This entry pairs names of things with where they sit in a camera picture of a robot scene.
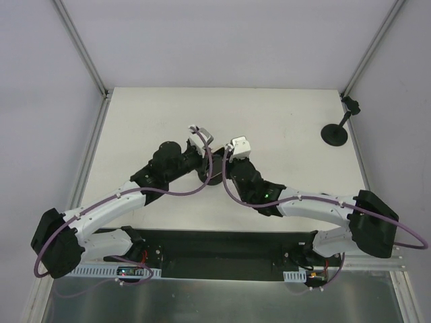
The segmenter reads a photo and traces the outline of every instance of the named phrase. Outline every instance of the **metal frame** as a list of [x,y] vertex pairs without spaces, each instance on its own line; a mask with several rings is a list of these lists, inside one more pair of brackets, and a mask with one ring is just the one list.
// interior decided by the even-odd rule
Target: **metal frame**
[[[86,47],[84,46],[82,39],[78,34],[77,29],[69,13],[67,12],[63,1],[51,0],[51,2],[56,12],[59,14],[59,18],[62,21],[69,37],[71,38],[78,55],[81,57],[83,64],[88,70],[88,73],[96,84],[99,92],[103,96],[103,103],[99,109],[96,124],[94,125],[92,136],[86,148],[86,154],[82,162],[79,174],[77,175],[75,187],[73,189],[73,193],[71,195],[71,199],[68,205],[69,208],[74,208],[80,204],[82,196],[84,194],[88,174],[90,173],[94,154],[97,148],[97,143],[102,132],[102,127],[104,119],[106,117],[106,113],[108,111],[110,95],[112,94],[112,91],[108,91],[105,87],[104,82],[101,79],[100,74],[98,73],[90,55],[88,54]],[[359,80],[365,68],[367,68],[369,62],[371,61],[379,45],[381,44],[383,38],[389,31],[390,27],[395,21],[395,18],[399,15],[402,7],[405,5],[406,2],[407,0],[395,0],[383,23],[381,24],[380,28],[372,39],[370,45],[366,49],[366,52],[362,56],[352,77],[348,81],[343,91],[344,96],[347,96],[352,91],[356,82]],[[353,141],[356,156],[360,165],[360,171],[362,173],[364,185],[367,189],[370,189],[370,181],[366,175],[362,152],[360,150],[360,146],[358,145],[354,124],[351,120],[348,121],[348,127]],[[408,273],[405,272],[406,266],[399,248],[396,248],[394,250],[393,257],[388,260],[380,260],[363,255],[350,255],[346,257],[345,269],[348,269],[350,271],[390,271],[403,319],[406,322],[423,322],[423,317],[421,317],[419,307],[417,306],[416,298],[412,292],[413,289],[410,285]],[[50,277],[35,280],[30,292],[28,305],[22,317],[22,322],[39,323],[42,320],[48,302],[49,293],[51,291],[52,283],[53,280]]]

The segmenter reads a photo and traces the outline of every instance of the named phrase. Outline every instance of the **white table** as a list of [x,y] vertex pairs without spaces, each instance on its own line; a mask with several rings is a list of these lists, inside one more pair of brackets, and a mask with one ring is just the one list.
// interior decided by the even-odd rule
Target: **white table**
[[[343,116],[335,90],[121,88],[114,90],[92,164],[83,204],[118,188],[152,158],[164,141],[185,148],[188,126],[206,128],[216,145],[245,135],[251,161],[264,179],[336,195],[364,188],[349,138],[342,147],[320,136]],[[170,185],[182,192],[201,184],[192,172]],[[222,185],[188,197],[163,196],[106,227],[223,231],[312,231],[334,225],[304,218],[265,217],[240,206]]]

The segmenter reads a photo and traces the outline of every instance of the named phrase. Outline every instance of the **gray wall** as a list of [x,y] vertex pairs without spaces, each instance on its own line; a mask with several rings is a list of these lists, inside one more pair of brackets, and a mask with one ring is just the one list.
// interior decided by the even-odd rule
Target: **gray wall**
[[108,87],[342,89],[394,0],[65,0]]
[[[352,97],[370,181],[401,221],[431,242],[431,1],[408,1]],[[400,239],[413,241],[407,235]],[[426,322],[431,251],[406,251]]]
[[16,323],[34,228],[65,208],[101,97],[50,1],[2,1],[0,44],[0,321]]

